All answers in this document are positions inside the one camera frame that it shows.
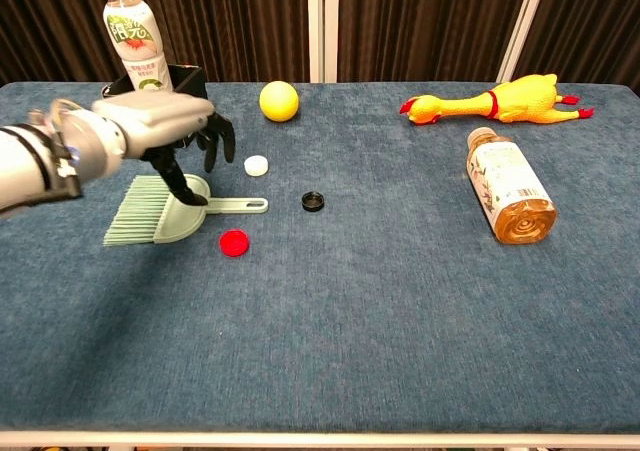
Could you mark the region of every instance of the rubber chicken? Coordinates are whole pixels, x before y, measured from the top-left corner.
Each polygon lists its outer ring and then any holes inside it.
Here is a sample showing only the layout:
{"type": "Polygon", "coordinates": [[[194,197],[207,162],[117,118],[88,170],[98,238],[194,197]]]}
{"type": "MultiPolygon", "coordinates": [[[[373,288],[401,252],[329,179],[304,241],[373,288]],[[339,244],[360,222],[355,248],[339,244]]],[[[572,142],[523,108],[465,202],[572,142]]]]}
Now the rubber chicken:
{"type": "Polygon", "coordinates": [[[435,96],[415,96],[400,108],[415,124],[434,124],[442,116],[479,114],[503,123],[531,121],[538,124],[558,123],[569,119],[593,116],[593,108],[559,111],[556,103],[577,104],[576,96],[559,96],[555,74],[532,74],[502,83],[468,99],[440,99],[435,96]]]}

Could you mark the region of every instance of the small cap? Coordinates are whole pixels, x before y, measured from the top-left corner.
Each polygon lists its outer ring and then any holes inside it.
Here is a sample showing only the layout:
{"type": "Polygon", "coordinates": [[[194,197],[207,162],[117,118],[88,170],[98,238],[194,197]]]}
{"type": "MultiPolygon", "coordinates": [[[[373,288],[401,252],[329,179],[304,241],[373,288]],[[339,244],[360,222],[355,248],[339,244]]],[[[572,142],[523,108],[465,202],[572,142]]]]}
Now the small cap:
{"type": "Polygon", "coordinates": [[[469,147],[469,149],[471,149],[473,142],[484,134],[489,136],[497,136],[496,132],[493,129],[487,128],[486,126],[482,128],[476,128],[469,133],[469,136],[467,136],[467,146],[469,147]]]}
{"type": "Polygon", "coordinates": [[[264,156],[251,156],[244,161],[244,170],[249,176],[262,176],[269,169],[269,161],[264,156]]]}
{"type": "Polygon", "coordinates": [[[220,236],[219,244],[225,255],[236,258],[249,249],[249,236],[241,229],[231,229],[220,236]]]}
{"type": "Polygon", "coordinates": [[[320,211],[324,207],[324,196],[315,191],[309,191],[302,196],[302,207],[305,211],[320,211]]]}

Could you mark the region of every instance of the red bottle cap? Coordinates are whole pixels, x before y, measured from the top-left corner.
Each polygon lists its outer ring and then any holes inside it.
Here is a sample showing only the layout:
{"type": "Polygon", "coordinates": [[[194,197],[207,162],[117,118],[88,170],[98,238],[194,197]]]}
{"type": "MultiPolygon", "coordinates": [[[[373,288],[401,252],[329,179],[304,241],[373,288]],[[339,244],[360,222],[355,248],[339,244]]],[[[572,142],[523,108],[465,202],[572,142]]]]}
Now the red bottle cap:
{"type": "Polygon", "coordinates": [[[219,243],[225,255],[236,258],[249,249],[249,236],[241,229],[232,229],[220,236],[219,243]]]}

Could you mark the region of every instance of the dustpan handle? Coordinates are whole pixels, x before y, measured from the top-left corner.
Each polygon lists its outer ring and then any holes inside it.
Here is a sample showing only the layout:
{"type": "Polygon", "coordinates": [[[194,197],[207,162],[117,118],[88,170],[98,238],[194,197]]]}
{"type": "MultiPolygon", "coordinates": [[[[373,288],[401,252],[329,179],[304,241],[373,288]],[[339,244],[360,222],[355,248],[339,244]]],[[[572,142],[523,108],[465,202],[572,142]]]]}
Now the dustpan handle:
{"type": "Polygon", "coordinates": [[[259,214],[269,208],[264,198],[209,198],[207,214],[259,214]]]}

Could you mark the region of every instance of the yellow ball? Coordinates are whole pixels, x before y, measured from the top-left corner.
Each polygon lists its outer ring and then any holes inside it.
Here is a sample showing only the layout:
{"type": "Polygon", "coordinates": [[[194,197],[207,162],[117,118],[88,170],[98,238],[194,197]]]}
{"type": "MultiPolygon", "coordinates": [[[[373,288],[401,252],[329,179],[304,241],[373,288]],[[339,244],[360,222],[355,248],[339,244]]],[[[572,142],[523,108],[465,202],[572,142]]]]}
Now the yellow ball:
{"type": "Polygon", "coordinates": [[[298,112],[298,93],[284,81],[272,81],[260,92],[260,109],[272,121],[287,121],[298,112]]]}

